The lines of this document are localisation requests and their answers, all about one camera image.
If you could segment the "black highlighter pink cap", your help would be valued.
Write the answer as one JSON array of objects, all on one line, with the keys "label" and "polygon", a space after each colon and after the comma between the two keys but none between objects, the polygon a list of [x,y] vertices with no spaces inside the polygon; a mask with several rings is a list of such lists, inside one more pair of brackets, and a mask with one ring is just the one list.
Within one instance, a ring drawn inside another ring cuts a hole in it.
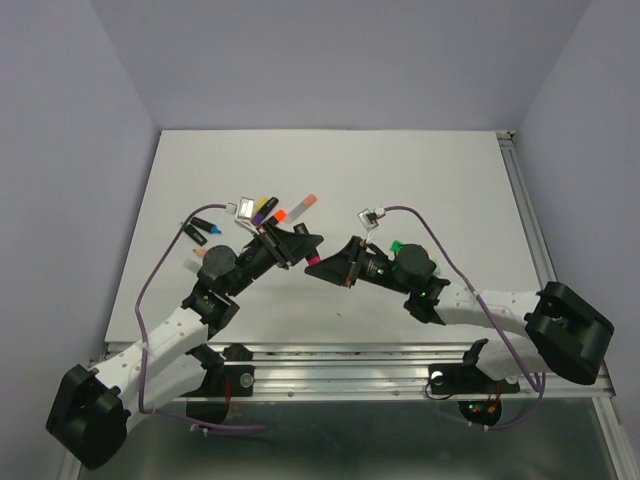
[{"label": "black highlighter pink cap", "polygon": [[[298,223],[294,225],[293,230],[298,234],[309,234],[309,230],[304,223]],[[320,254],[317,249],[313,249],[309,254],[306,255],[305,259],[309,266],[318,264],[321,261]]]}]

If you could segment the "black highlighter blue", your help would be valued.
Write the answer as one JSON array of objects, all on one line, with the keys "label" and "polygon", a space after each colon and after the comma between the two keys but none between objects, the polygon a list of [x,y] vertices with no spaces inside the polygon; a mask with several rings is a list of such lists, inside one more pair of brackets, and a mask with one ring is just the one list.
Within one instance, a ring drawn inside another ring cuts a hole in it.
[{"label": "black highlighter blue", "polygon": [[219,229],[219,227],[212,223],[209,222],[207,220],[204,220],[200,217],[194,216],[191,220],[190,220],[190,224],[192,226],[194,226],[195,228],[198,228],[204,232],[210,233],[210,234],[221,234],[221,230]]}]

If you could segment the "translucent highlighter mint green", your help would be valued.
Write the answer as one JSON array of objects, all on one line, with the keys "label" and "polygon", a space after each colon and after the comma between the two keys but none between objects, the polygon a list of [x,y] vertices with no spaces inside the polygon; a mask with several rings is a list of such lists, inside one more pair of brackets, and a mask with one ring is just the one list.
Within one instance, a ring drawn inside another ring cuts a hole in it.
[{"label": "translucent highlighter mint green", "polygon": [[201,263],[193,259],[186,259],[183,265],[186,269],[188,269],[190,272],[193,272],[194,274],[196,274],[201,268]]}]

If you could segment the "black highlighter green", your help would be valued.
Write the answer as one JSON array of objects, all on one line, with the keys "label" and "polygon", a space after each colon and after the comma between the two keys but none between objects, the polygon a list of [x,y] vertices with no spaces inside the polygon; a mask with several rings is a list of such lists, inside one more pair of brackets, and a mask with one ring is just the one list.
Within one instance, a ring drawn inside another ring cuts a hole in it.
[{"label": "black highlighter green", "polygon": [[184,226],[183,232],[199,246],[207,243],[207,239],[191,224]]}]

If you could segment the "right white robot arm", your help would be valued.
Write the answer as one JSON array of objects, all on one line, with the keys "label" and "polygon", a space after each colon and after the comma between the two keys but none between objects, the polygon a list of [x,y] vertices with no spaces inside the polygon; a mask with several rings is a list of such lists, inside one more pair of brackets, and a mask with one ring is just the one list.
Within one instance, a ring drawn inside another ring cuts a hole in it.
[{"label": "right white robot arm", "polygon": [[353,237],[305,272],[340,287],[364,281],[403,293],[404,309],[423,324],[493,329],[498,341],[476,341],[454,374],[472,390],[523,372],[594,384],[614,326],[574,290],[556,281],[537,292],[474,290],[436,276],[435,270],[420,245],[404,244],[387,256]]}]

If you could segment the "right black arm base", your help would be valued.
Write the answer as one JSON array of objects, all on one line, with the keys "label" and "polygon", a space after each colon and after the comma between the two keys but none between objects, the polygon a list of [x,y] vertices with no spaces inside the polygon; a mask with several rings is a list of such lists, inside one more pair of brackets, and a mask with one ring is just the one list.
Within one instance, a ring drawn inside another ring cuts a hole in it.
[{"label": "right black arm base", "polygon": [[444,401],[459,395],[476,395],[476,400],[459,400],[462,417],[472,426],[485,430],[501,430],[503,406],[502,396],[520,392],[518,380],[513,383],[502,379],[493,380],[477,366],[482,349],[488,339],[474,342],[464,353],[460,363],[439,364],[430,369],[424,387],[424,395],[435,401]]}]

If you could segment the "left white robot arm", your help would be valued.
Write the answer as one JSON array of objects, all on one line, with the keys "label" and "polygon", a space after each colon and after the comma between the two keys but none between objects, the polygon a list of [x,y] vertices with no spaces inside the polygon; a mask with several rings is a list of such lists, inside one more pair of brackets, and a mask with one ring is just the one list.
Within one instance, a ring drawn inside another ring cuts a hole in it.
[{"label": "left white robot arm", "polygon": [[76,365],[61,379],[47,431],[80,463],[109,462],[147,415],[197,390],[215,392],[224,360],[208,344],[238,312],[235,297],[274,266],[288,269],[322,243],[319,234],[266,225],[240,253],[210,248],[191,293],[171,315],[126,350],[91,368]]}]

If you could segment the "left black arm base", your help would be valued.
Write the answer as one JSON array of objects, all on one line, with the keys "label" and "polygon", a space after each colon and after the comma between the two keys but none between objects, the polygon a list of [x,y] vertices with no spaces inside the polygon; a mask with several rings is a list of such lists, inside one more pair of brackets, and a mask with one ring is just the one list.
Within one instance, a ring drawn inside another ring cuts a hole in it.
[{"label": "left black arm base", "polygon": [[253,353],[244,345],[231,344],[219,354],[208,345],[201,345],[187,352],[204,369],[201,384],[184,397],[189,401],[186,415],[198,421],[221,425],[230,411],[231,400],[253,395],[255,367]]}]

